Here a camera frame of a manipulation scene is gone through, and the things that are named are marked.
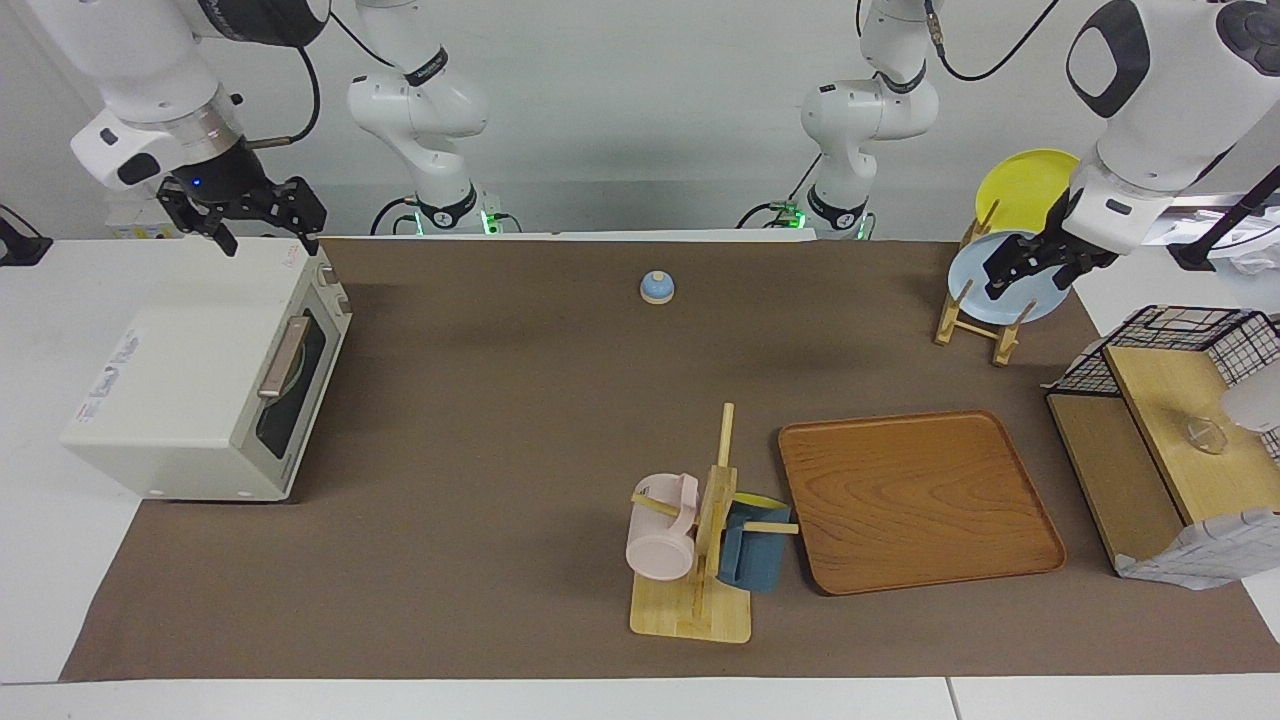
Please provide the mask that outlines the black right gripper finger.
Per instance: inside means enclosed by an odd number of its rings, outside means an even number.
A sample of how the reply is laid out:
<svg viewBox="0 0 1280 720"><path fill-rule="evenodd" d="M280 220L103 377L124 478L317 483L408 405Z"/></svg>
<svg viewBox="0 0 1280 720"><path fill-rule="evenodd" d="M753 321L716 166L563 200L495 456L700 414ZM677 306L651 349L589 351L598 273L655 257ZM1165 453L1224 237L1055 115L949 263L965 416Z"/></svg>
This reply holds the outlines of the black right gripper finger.
<svg viewBox="0 0 1280 720"><path fill-rule="evenodd" d="M225 256L236 256L239 245L225 227L221 211L205 211L186 195L161 195L160 205L177 229L186 234L201 234L211 240Z"/></svg>
<svg viewBox="0 0 1280 720"><path fill-rule="evenodd" d="M292 233L308 256L317 256L319 234L326 222L326 209L305 178L289 178L262 190L262 220Z"/></svg>

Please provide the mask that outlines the glass oven door with handle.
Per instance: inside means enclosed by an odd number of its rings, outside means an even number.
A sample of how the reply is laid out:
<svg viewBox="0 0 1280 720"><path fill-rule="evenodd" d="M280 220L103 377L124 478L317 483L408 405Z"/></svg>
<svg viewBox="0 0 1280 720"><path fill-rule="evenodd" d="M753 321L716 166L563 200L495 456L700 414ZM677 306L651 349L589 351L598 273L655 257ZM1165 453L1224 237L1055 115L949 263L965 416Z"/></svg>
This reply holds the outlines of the glass oven door with handle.
<svg viewBox="0 0 1280 720"><path fill-rule="evenodd" d="M246 491L244 496L262 502L291 497L344 338L343 320L315 299L285 316L250 401L248 425L239 443L265 477L266 488Z"/></svg>

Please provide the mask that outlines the white toaster oven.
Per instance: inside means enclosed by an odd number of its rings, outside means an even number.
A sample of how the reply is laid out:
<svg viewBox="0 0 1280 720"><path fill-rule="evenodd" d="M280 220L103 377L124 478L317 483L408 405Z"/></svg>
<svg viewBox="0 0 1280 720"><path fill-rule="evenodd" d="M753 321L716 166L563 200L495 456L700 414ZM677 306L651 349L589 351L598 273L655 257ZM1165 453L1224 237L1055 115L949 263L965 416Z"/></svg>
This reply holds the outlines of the white toaster oven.
<svg viewBox="0 0 1280 720"><path fill-rule="evenodd" d="M244 456L250 401L285 316L315 299L334 307L335 290L320 286L319 249L297 240L251 238L236 256L205 240L182 240L108 355L74 416L64 447L142 498L278 503L246 491L266 488Z"/></svg>

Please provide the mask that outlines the light blue plate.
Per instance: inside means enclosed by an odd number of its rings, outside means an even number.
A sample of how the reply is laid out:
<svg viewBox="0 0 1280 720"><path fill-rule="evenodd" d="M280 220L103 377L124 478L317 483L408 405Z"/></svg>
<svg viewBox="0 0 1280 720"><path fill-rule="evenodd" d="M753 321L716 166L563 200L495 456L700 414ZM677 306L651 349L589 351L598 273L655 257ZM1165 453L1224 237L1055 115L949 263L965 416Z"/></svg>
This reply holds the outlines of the light blue plate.
<svg viewBox="0 0 1280 720"><path fill-rule="evenodd" d="M1025 231L997 231L973 240L952 260L948 269L948 292L960 304L960 310L978 322L1011 325L1018 319L1036 322L1055 311L1070 295L1053 283L1050 272L1011 283L998 297L986 291L989 277L984 263L1011 236Z"/></svg>

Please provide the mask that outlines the yellow plate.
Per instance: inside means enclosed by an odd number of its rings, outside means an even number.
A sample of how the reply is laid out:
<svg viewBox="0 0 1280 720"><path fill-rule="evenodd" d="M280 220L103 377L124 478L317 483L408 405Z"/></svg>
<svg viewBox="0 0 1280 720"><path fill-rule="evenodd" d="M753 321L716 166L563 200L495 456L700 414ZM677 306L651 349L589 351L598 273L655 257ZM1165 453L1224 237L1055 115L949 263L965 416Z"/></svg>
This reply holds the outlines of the yellow plate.
<svg viewBox="0 0 1280 720"><path fill-rule="evenodd" d="M978 184L978 231L1041 232L1078 164L1076 156L1059 149L1032 149L1004 159Z"/></svg>

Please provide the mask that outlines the wooden plate rack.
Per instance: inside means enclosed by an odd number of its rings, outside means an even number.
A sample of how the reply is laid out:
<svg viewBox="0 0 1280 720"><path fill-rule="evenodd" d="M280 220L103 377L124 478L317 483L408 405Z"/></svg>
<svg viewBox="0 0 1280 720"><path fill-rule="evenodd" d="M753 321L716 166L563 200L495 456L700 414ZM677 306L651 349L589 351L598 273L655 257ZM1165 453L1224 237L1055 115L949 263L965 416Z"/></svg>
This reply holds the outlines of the wooden plate rack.
<svg viewBox="0 0 1280 720"><path fill-rule="evenodd" d="M961 315L966 315L973 319L972 314L961 310L961 301L966 297L973 282L969 281L964 284L959 297L954 296L950 290L945 295L942 310L940 314L940 320L934 332L933 342L938 346L947 346L956 329L964 331L966 333L977 334L979 337L993 341L993 352L991 356L991 364L993 366L1006 366L1009 365L1012 351L1019 345L1019 331L1021 324L1027 320L1030 311L1036 307L1037 301L1029 301L1016 319L1005 325L992 325L988 328L980 323L970 323L961 319Z"/></svg>

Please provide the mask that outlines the white power box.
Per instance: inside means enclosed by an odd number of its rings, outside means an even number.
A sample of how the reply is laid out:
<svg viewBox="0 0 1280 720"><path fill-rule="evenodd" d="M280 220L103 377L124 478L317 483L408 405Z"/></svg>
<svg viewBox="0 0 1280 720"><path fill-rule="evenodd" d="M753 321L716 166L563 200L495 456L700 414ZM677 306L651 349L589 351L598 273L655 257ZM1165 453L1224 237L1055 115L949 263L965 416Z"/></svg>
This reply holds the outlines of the white power box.
<svg viewBox="0 0 1280 720"><path fill-rule="evenodd" d="M161 204L147 193L106 193L105 227L119 240L178 240L180 231Z"/></svg>

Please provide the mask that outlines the wooden shelf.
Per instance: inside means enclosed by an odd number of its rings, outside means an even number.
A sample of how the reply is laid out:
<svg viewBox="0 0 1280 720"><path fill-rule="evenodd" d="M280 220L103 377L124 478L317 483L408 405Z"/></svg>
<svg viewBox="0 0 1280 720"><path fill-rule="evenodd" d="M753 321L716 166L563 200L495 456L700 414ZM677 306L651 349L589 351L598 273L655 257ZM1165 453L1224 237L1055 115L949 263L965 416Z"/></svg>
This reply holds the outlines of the wooden shelf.
<svg viewBox="0 0 1280 720"><path fill-rule="evenodd" d="M1228 387L1206 355L1112 347L1103 357L1119 398L1047 404L1112 568L1119 553L1153 557L1197 521L1251 509L1280 512L1280 461L1261 434L1225 418L1219 402ZM1187 442L1192 415L1225 429L1224 455Z"/></svg>

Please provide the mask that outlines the white round container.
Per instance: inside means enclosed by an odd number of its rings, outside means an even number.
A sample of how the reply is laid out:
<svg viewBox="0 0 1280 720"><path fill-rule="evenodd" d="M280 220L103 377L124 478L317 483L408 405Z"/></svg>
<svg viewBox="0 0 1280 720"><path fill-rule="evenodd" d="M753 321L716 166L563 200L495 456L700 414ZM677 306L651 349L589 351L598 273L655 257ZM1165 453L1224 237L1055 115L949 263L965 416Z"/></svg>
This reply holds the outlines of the white round container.
<svg viewBox="0 0 1280 720"><path fill-rule="evenodd" d="M1280 386L1242 382L1222 393L1220 407L1231 424L1256 434L1280 429Z"/></svg>

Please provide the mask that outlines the brown wooden tray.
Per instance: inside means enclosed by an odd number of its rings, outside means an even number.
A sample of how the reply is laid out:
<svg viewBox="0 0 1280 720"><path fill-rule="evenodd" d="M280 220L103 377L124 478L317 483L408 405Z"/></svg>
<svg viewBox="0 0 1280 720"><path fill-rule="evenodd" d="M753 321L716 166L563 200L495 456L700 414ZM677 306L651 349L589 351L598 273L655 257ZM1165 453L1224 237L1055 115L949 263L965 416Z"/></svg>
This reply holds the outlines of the brown wooden tray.
<svg viewBox="0 0 1280 720"><path fill-rule="evenodd" d="M992 413L795 423L777 443L809 574L824 594L1025 577L1068 560Z"/></svg>

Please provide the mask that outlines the brown table mat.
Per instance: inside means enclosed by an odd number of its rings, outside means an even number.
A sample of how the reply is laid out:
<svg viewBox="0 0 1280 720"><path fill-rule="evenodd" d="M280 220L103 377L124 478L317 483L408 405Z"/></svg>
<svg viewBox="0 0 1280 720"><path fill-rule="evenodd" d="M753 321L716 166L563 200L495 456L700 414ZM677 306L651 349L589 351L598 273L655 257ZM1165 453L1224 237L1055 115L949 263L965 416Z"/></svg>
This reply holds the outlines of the brown table mat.
<svg viewBox="0 0 1280 720"><path fill-rule="evenodd" d="M932 342L945 243L326 250L355 316L292 500L142 503L63 680L1280 673L1242 585L1114 574L1041 393L1097 336L1076 300L996 369ZM728 401L740 480L774 497L782 427L988 410L1068 562L824 597L790 551L746 644L634 634L631 489L703 475Z"/></svg>

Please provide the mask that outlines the white quilted cloth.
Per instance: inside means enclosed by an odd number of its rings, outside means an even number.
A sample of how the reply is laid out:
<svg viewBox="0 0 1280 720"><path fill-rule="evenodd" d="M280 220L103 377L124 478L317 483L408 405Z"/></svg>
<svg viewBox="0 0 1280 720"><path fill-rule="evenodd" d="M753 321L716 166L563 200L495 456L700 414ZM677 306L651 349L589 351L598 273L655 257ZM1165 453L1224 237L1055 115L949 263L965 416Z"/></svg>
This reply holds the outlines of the white quilted cloth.
<svg viewBox="0 0 1280 720"><path fill-rule="evenodd" d="M1280 512L1251 509L1185 527L1151 559L1119 553L1121 578L1207 591L1280 568Z"/></svg>

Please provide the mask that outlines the dark blue mug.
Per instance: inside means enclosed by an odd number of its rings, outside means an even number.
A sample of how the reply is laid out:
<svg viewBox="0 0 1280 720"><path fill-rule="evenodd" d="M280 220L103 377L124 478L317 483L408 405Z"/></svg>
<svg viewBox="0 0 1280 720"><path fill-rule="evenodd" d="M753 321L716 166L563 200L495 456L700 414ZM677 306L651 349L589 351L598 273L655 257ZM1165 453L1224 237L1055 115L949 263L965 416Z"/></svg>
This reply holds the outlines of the dark blue mug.
<svg viewBox="0 0 1280 720"><path fill-rule="evenodd" d="M772 592L778 583L785 536L746 530L748 521L791 523L787 503L763 495L736 492L719 544L717 579L753 593Z"/></svg>

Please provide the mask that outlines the pink mug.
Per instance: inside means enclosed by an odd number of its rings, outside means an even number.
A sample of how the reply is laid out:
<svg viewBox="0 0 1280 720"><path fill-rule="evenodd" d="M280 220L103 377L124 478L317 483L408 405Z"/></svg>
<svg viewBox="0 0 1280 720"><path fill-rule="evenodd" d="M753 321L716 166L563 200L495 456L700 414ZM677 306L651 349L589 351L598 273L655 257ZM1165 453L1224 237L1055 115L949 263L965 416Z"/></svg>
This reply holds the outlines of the pink mug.
<svg viewBox="0 0 1280 720"><path fill-rule="evenodd" d="M658 473L634 489L625 557L640 577L673 582L695 561L694 527L699 514L699 479L686 473Z"/></svg>

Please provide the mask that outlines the wooden mug tree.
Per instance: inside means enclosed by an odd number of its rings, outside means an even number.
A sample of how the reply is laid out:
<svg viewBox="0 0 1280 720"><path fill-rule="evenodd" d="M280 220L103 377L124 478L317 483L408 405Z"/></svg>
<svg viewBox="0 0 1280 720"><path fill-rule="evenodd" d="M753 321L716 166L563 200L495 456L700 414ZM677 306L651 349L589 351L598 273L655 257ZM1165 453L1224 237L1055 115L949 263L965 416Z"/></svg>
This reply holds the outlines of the wooden mug tree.
<svg viewBox="0 0 1280 720"><path fill-rule="evenodd" d="M739 471L730 461L735 406L724 404L716 461L699 480L699 514L694 527L695 561L691 571L673 582L655 582L634 570L630 629L641 635L741 644L753 632L751 592L721 583L721 537L739 492ZM748 521L746 530L796 536L797 523Z"/></svg>

